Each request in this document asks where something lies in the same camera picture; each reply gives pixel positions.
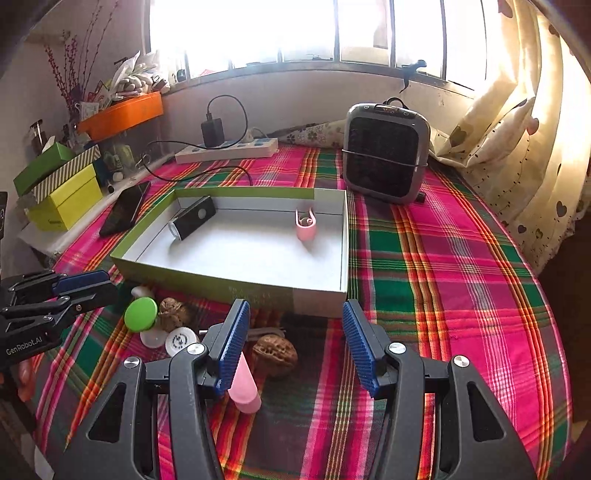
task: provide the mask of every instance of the white wall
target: white wall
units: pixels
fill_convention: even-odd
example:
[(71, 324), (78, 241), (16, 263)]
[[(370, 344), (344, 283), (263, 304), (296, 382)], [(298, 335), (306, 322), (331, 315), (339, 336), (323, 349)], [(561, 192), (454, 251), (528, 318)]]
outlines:
[[(165, 95), (163, 134), (174, 140), (200, 142), (207, 103), (222, 93), (238, 97), (250, 126), (264, 132), (340, 120), (356, 103), (400, 96), (431, 126), (449, 134), (472, 104), (471, 99), (457, 93), (416, 82), (397, 95), (403, 87), (402, 80), (393, 77), (331, 71), (264, 73), (219, 80)], [(226, 138), (236, 138), (243, 132), (243, 113), (233, 99), (215, 100), (211, 110), (214, 117), (222, 119)]]
[(2, 277), (39, 268), (31, 251), (16, 239), (26, 218), (14, 208), (17, 193), (12, 179), (35, 158), (27, 137), (29, 126), (42, 118), (48, 136), (61, 131), (67, 122), (65, 105), (43, 47), (22, 45), (0, 79), (0, 190), (8, 191), (0, 258)]
[[(103, 0), (104, 9), (91, 39), (95, 46), (115, 0)], [(141, 49), (141, 7), (143, 0), (122, 0), (97, 55), (89, 87), (114, 74), (113, 62)], [(96, 0), (63, 0), (35, 28), (36, 33), (60, 34), (70, 30), (80, 43), (86, 32)], [(63, 49), (54, 48), (58, 64)], [(90, 52), (90, 61), (94, 49)], [(2, 240), (2, 277), (34, 271), (39, 264), (30, 249), (17, 240), (26, 218), (14, 208), (17, 194), (13, 178), (35, 158), (27, 139), (29, 126), (43, 119), (47, 136), (61, 137), (68, 121), (66, 102), (56, 86), (42, 45), (24, 43), (0, 79), (0, 190), (8, 191), (7, 222)]]

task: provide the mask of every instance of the black phone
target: black phone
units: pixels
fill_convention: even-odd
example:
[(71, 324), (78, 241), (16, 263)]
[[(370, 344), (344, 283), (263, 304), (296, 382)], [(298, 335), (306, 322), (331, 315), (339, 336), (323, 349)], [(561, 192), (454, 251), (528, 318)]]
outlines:
[(149, 188), (150, 182), (145, 181), (122, 191), (103, 223), (99, 236), (104, 238), (133, 227)]

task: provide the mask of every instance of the green box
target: green box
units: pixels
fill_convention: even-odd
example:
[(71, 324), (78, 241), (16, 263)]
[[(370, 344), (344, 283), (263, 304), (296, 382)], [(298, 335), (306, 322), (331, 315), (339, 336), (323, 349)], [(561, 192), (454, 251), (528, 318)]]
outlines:
[(68, 147), (54, 143), (16, 176), (14, 187), (18, 196), (29, 193), (35, 185), (75, 156)]
[[(185, 240), (168, 221), (203, 196), (216, 214)], [(312, 208), (313, 240), (296, 236), (296, 209)], [(347, 297), (349, 224), (344, 190), (289, 187), (176, 189), (121, 240), (111, 258), (130, 280), (254, 308), (341, 317)]]

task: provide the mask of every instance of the floral pillow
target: floral pillow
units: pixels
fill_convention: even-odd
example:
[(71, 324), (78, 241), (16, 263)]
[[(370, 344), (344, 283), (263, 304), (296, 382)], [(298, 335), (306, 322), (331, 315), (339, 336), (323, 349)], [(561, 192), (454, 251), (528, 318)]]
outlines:
[(269, 136), (277, 137), (280, 142), (306, 147), (343, 148), (345, 120), (279, 130)]

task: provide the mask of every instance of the yellow box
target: yellow box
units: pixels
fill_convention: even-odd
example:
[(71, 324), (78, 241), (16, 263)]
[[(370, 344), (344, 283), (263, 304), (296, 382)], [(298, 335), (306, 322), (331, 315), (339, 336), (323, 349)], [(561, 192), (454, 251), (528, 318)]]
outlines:
[(29, 209), (29, 220), (39, 230), (66, 231), (102, 198), (93, 165), (80, 170), (39, 205)]

